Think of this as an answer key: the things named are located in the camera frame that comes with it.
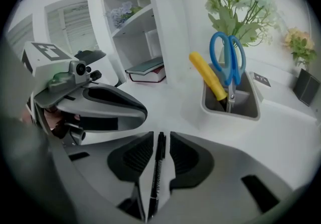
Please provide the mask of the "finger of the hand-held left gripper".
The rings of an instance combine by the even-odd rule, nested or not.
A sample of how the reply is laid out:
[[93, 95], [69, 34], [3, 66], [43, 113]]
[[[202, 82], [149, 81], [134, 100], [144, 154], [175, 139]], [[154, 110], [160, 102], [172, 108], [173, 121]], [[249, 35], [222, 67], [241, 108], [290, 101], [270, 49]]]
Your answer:
[[117, 98], [114, 101], [79, 98], [64, 99], [58, 109], [70, 114], [68, 122], [87, 132], [117, 132], [141, 126], [147, 117], [146, 107], [134, 98]]

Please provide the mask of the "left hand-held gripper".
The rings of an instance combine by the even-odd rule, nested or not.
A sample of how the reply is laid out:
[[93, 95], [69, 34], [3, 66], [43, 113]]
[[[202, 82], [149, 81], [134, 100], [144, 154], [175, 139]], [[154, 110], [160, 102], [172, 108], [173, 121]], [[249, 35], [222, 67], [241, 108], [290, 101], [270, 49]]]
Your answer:
[[86, 70], [85, 61], [62, 51], [54, 44], [27, 41], [22, 63], [36, 80], [26, 108], [33, 122], [41, 110], [55, 108], [64, 116], [64, 140], [81, 144], [86, 136], [85, 118], [97, 118], [89, 109], [93, 102], [128, 108], [145, 108], [128, 94], [111, 86], [102, 87]]

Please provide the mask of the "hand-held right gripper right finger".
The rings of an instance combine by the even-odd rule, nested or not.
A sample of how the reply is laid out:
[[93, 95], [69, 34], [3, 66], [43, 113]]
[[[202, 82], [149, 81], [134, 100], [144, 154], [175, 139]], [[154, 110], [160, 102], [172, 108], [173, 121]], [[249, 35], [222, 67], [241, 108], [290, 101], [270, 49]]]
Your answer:
[[247, 153], [171, 132], [175, 178], [160, 224], [245, 224], [287, 199], [293, 190]]

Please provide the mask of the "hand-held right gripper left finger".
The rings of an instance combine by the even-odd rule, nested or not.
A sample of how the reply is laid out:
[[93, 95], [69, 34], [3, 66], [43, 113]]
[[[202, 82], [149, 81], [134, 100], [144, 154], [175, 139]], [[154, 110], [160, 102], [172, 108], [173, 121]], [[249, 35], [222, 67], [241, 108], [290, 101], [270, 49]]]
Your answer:
[[67, 154], [100, 195], [126, 214], [146, 220], [139, 179], [153, 155], [153, 132], [70, 146]]

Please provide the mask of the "black pen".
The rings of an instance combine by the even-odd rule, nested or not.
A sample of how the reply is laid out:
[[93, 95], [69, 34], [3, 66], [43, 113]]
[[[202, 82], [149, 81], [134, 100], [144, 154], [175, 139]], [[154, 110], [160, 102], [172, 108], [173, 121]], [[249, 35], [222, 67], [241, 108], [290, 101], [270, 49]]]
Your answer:
[[148, 219], [153, 218], [153, 216], [157, 213], [162, 162], [165, 156], [166, 156], [166, 136], [164, 132], [160, 132], [157, 139], [157, 149], [155, 154], [153, 181], [152, 181], [149, 208], [148, 208]]

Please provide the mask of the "yellow utility knife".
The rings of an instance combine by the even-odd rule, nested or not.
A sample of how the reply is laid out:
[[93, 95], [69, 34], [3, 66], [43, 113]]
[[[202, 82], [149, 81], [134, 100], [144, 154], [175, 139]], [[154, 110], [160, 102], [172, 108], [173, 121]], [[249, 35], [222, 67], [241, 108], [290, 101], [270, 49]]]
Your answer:
[[198, 52], [190, 53], [189, 60], [202, 76], [206, 85], [211, 89], [212, 93], [216, 97], [216, 100], [222, 106], [222, 109], [226, 111], [228, 94], [221, 85], [217, 75]]

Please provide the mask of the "blue handled scissors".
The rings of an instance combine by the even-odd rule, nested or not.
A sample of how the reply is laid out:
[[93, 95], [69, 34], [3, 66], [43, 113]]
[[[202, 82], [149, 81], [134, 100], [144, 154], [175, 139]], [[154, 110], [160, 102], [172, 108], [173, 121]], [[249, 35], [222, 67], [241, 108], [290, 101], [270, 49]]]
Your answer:
[[[217, 38], [223, 41], [224, 50], [224, 66], [222, 67], [215, 56], [215, 42]], [[236, 50], [234, 46], [239, 48], [241, 54], [241, 66], [239, 67]], [[223, 32], [216, 32], [210, 39], [209, 53], [213, 66], [220, 72], [224, 84], [228, 87], [228, 97], [226, 101], [226, 112], [230, 113], [235, 103], [236, 86], [241, 82], [241, 77], [246, 68], [246, 56], [241, 42], [234, 35], [226, 35]]]

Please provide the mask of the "white desk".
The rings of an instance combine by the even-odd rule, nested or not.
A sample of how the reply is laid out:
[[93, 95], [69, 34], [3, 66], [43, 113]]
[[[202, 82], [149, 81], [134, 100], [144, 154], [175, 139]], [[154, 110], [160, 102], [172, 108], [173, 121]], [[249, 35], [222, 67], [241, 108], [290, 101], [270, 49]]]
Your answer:
[[119, 87], [147, 108], [137, 129], [88, 133], [83, 144], [118, 139], [142, 132], [178, 132], [240, 149], [281, 177], [291, 188], [309, 183], [321, 159], [321, 133], [314, 121], [260, 105], [257, 121], [209, 113], [202, 107], [203, 82], [188, 79], [177, 87], [166, 82]]

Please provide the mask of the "maroon notebook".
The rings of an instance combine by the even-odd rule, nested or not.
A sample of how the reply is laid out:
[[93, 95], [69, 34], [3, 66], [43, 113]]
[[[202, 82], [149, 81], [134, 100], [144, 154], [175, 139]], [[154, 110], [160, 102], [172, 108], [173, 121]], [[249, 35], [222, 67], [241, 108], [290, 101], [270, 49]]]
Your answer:
[[165, 67], [161, 66], [145, 75], [129, 74], [129, 79], [133, 82], [159, 83], [166, 77]]

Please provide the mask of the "dark green notebook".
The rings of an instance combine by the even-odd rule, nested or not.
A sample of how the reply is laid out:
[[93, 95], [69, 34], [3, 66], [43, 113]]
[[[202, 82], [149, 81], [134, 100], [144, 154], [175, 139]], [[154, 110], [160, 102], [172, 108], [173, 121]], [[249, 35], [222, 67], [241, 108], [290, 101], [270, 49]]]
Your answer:
[[131, 67], [127, 69], [125, 72], [128, 74], [138, 74], [138, 75], [146, 75], [147, 73], [162, 67], [164, 65], [164, 61], [162, 57], [157, 57], [151, 59], [149, 61], [143, 62], [139, 65]]

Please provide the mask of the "grey pen holder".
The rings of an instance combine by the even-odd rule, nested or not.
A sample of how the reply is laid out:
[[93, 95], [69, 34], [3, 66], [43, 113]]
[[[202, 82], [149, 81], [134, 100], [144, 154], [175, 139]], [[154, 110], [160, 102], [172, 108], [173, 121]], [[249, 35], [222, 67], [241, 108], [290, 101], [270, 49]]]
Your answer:
[[235, 103], [230, 113], [223, 111], [222, 106], [205, 82], [203, 82], [201, 106], [209, 114], [222, 114], [252, 121], [257, 121], [260, 118], [258, 99], [247, 72], [243, 73], [240, 84], [236, 86]]

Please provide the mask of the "person's white shirt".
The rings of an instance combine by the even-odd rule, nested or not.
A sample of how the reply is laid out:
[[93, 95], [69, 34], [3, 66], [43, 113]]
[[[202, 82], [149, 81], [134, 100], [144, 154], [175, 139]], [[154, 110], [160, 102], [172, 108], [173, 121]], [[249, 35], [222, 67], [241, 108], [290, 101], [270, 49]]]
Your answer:
[[0, 224], [78, 224], [48, 136], [21, 121], [31, 76], [0, 38]]

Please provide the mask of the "black socket panel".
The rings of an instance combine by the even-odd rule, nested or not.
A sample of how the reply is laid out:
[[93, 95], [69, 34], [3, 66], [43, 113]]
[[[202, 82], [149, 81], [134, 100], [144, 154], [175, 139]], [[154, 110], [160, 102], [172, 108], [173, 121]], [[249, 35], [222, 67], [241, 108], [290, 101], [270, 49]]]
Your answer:
[[266, 77], [255, 72], [251, 72], [251, 76], [254, 83], [264, 85], [266, 87], [271, 87], [270, 82]]

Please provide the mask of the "white artificial flowers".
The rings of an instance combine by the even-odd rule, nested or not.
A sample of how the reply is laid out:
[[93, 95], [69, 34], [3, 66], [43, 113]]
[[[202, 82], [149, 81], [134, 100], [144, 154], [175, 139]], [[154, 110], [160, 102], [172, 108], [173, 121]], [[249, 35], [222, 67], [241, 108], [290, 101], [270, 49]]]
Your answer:
[[274, 0], [206, 0], [212, 27], [235, 36], [243, 46], [271, 43], [270, 29], [281, 30], [281, 16]]

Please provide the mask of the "yellow artificial flowers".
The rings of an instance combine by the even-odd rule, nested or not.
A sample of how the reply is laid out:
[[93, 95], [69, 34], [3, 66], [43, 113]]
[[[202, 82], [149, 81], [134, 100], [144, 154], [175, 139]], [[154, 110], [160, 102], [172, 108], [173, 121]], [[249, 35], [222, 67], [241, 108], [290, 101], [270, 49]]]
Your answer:
[[295, 66], [303, 65], [309, 71], [310, 64], [316, 59], [314, 41], [309, 33], [297, 27], [287, 30], [284, 47], [291, 53]]

